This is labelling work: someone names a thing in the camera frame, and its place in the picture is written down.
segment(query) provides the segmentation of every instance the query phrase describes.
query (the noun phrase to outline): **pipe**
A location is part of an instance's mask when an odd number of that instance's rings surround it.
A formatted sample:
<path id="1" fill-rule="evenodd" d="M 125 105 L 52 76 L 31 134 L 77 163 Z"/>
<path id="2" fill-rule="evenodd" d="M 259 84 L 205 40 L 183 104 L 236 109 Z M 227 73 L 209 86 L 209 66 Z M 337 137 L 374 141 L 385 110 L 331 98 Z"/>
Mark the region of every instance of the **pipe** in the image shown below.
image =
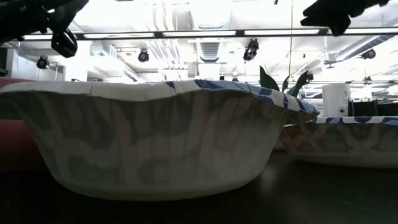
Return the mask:
<path id="1" fill-rule="evenodd" d="M 175 30 L 173 25 L 173 11 L 169 7 L 165 8 L 165 23 L 167 30 Z M 169 46 L 174 62 L 180 63 L 181 57 L 180 52 L 178 51 L 178 42 L 168 39 L 167 46 Z"/>
<path id="2" fill-rule="evenodd" d="M 398 26 L 398 17 L 391 20 L 388 24 L 386 24 L 386 27 L 397 27 Z M 345 49 L 339 51 L 335 55 L 336 61 L 344 61 L 348 60 L 350 58 L 353 58 L 357 55 L 360 55 L 373 47 L 395 37 L 395 34 L 389 34 L 389 35 L 377 35 L 377 36 L 367 36 L 362 38 L 361 40 L 355 42 L 354 44 L 346 47 Z"/>
<path id="3" fill-rule="evenodd" d="M 319 64 L 321 64 L 321 60 L 322 60 L 323 57 L 325 57 L 325 55 L 322 55 L 322 56 L 319 57 L 319 58 L 316 58 L 316 59 L 313 59 L 313 60 L 307 62 L 306 64 L 304 64 L 303 66 L 301 66 L 298 70 L 296 70 L 296 72 L 294 72 L 294 73 L 292 74 L 292 76 L 293 76 L 293 75 L 296 75 L 297 73 L 303 73 L 303 72 L 305 72 L 305 69 L 306 69 L 306 68 L 308 68 L 308 70 L 310 70 L 310 69 L 312 69 L 312 68 L 315 68 L 316 66 L 318 66 Z"/>
<path id="4" fill-rule="evenodd" d="M 232 14 L 232 0 L 211 1 L 192 0 L 190 1 L 190 12 L 195 29 L 198 30 L 225 30 L 228 29 Z M 199 43 L 198 51 L 204 62 L 216 62 L 222 45 L 220 43 Z"/>
<path id="5" fill-rule="evenodd" d="M 157 60 L 160 60 L 160 53 L 154 48 L 152 41 L 153 40 L 146 40 L 145 44 L 148 47 L 148 49 L 152 52 L 152 54 L 154 54 L 155 58 Z"/>

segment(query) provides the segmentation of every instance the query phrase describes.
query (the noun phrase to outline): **green plant leaf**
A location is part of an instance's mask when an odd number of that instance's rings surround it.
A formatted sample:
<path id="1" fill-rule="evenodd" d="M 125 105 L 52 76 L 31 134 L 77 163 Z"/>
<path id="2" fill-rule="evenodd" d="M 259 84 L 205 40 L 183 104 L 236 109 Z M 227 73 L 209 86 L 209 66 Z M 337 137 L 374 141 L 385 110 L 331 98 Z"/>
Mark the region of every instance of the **green plant leaf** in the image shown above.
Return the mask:
<path id="1" fill-rule="evenodd" d="M 299 91 L 301 87 L 303 87 L 308 79 L 308 71 L 305 71 L 301 74 L 300 78 L 298 78 L 296 85 L 294 85 L 291 89 L 288 90 L 287 94 L 297 97 L 299 95 Z"/>
<path id="2" fill-rule="evenodd" d="M 261 66 L 260 66 L 260 86 L 280 91 L 279 86 L 278 84 L 276 84 L 275 80 L 271 76 L 269 76 Z"/>
<path id="3" fill-rule="evenodd" d="M 287 87 L 288 87 L 288 85 L 289 85 L 289 78 L 290 78 L 290 75 L 288 75 L 288 76 L 285 78 L 284 83 L 282 84 L 282 92 L 284 92 L 284 91 L 287 89 Z"/>

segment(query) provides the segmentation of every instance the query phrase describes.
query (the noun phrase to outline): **fluorescent light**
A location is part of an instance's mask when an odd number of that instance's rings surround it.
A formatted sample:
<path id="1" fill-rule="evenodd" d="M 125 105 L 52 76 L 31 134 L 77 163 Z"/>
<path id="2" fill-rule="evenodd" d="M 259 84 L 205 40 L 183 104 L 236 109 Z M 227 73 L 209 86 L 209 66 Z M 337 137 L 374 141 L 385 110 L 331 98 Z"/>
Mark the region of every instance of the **fluorescent light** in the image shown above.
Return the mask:
<path id="1" fill-rule="evenodd" d="M 398 33 L 397 28 L 366 28 L 366 29 L 347 29 L 345 34 L 378 34 L 378 33 Z"/>
<path id="2" fill-rule="evenodd" d="M 213 30 L 213 31 L 187 31 L 187 32 L 164 32 L 165 37 L 205 37 L 205 36 L 231 36 L 235 35 L 234 30 Z"/>
<path id="3" fill-rule="evenodd" d="M 246 30 L 244 35 L 309 35 L 317 34 L 319 29 L 296 29 L 296 30 Z"/>
<path id="4" fill-rule="evenodd" d="M 152 32 L 145 33 L 129 33 L 129 34 L 84 34 L 87 39 L 107 39 L 107 38 L 138 38 L 138 37 L 154 37 Z"/>
<path id="5" fill-rule="evenodd" d="M 187 40 L 189 44 L 200 44 L 200 43 L 227 43 L 234 42 L 233 39 L 224 39 L 224 38 L 206 38 L 206 39 L 190 39 Z"/>
<path id="6" fill-rule="evenodd" d="M 26 35 L 25 40 L 51 40 L 51 34 Z"/>

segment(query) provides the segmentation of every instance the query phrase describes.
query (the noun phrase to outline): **ceiling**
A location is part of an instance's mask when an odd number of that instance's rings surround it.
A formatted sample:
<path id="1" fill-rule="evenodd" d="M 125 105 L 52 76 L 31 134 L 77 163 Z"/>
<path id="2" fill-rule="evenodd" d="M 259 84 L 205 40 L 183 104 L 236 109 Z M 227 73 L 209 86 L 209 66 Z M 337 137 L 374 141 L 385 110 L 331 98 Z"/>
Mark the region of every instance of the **ceiling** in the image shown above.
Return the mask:
<path id="1" fill-rule="evenodd" d="M 71 30 L 75 32 L 142 32 L 197 29 L 191 14 L 191 10 L 198 10 L 192 8 L 193 1 L 201 1 L 203 9 L 200 13 L 207 21 L 217 21 L 219 12 L 230 8 L 229 29 L 302 28 L 300 26 L 300 20 L 303 19 L 302 11 L 315 2 L 314 0 L 280 0 L 278 5 L 274 5 L 273 0 L 134 0 L 131 2 L 90 0 L 76 16 Z M 363 15 L 352 19 L 351 27 L 389 26 L 389 21 L 397 17 L 397 11 L 398 1 L 391 1 L 382 8 L 372 7 Z M 281 82 L 288 74 L 292 74 L 293 79 L 297 79 L 301 74 L 300 70 L 310 65 L 309 69 L 318 81 L 362 80 L 365 76 L 377 75 L 396 65 L 394 58 L 397 56 L 395 51 L 398 50 L 396 47 L 398 39 L 394 37 L 373 48 L 377 52 L 377 57 L 374 59 L 352 58 L 334 64 L 331 69 L 326 69 L 328 66 L 323 63 L 328 55 L 339 52 L 362 38 L 362 36 L 262 37 L 258 38 L 260 49 L 257 57 L 247 63 L 243 60 L 243 53 L 249 39 L 223 39 L 218 52 L 219 65 L 206 65 L 209 68 L 208 71 L 211 66 L 218 66 L 218 69 L 213 69 L 211 75 L 206 78 L 218 79 L 219 75 L 226 75 L 232 79 L 233 75 L 237 75 L 241 82 L 256 84 L 259 79 L 258 66 L 261 65 L 276 81 Z M 172 77 L 173 74 L 181 71 L 165 70 L 165 68 L 171 68 L 170 59 L 156 59 L 155 52 L 151 51 L 149 44 L 155 43 L 158 47 L 166 48 L 176 47 L 179 58 L 174 68 L 184 68 L 184 72 L 191 77 L 204 75 L 201 72 L 203 71 L 201 68 L 204 67 L 203 62 L 199 59 L 200 53 L 196 44 L 203 41 L 206 40 L 107 40 L 102 41 L 102 44 L 115 47 L 118 50 L 118 58 L 131 70 L 145 80 L 155 82 L 164 80 L 165 74 Z M 50 48 L 49 42 L 29 42 L 27 45 L 32 50 Z M 149 49 L 148 62 L 138 61 L 137 57 L 141 49 Z M 98 71 L 101 70 L 101 65 L 96 66 L 97 69 L 92 69 L 90 76 L 109 75 Z M 393 71 L 388 75 L 377 75 L 373 80 L 398 78 L 394 74 Z"/>

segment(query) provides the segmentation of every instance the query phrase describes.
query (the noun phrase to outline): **ceiling light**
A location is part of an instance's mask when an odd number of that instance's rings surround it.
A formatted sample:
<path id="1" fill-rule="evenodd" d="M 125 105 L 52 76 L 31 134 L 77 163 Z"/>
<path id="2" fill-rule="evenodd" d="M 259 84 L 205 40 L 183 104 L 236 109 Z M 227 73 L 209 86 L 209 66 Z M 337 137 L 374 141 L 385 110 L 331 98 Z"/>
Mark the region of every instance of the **ceiling light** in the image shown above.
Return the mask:
<path id="1" fill-rule="evenodd" d="M 386 28 L 386 27 L 378 27 L 378 28 L 357 28 L 357 29 L 347 29 L 345 34 L 396 34 L 398 33 L 397 28 Z"/>
<path id="2" fill-rule="evenodd" d="M 206 39 L 190 39 L 187 40 L 189 44 L 200 44 L 200 43 L 227 43 L 234 42 L 233 39 L 224 39 L 224 38 L 206 38 Z"/>
<path id="3" fill-rule="evenodd" d="M 245 62 L 253 60 L 254 57 L 257 55 L 257 50 L 259 50 L 259 42 L 257 41 L 257 39 L 250 39 L 243 53 L 243 60 Z"/>
<path id="4" fill-rule="evenodd" d="M 154 37 L 153 32 L 129 33 L 129 34 L 84 34 L 87 39 L 124 39 L 124 38 L 141 38 Z"/>
<path id="5" fill-rule="evenodd" d="M 310 82 L 312 80 L 313 80 L 313 73 L 312 72 L 308 72 L 307 81 Z"/>
<path id="6" fill-rule="evenodd" d="M 217 37 L 234 36 L 234 30 L 214 30 L 214 31 L 188 31 L 188 32 L 164 32 L 164 37 Z"/>
<path id="7" fill-rule="evenodd" d="M 44 55 L 40 56 L 39 60 L 36 63 L 36 67 L 39 69 L 48 69 L 50 65 L 49 57 Z"/>
<path id="8" fill-rule="evenodd" d="M 368 77 L 365 77 L 363 80 L 367 83 L 369 81 L 372 81 L 372 78 L 370 76 L 368 76 Z"/>
<path id="9" fill-rule="evenodd" d="M 26 35 L 25 40 L 51 40 L 51 34 L 39 34 L 39 35 Z"/>
<path id="10" fill-rule="evenodd" d="M 310 35 L 317 34 L 319 32 L 318 29 L 275 29 L 275 30 L 246 30 L 244 31 L 244 35 Z"/>

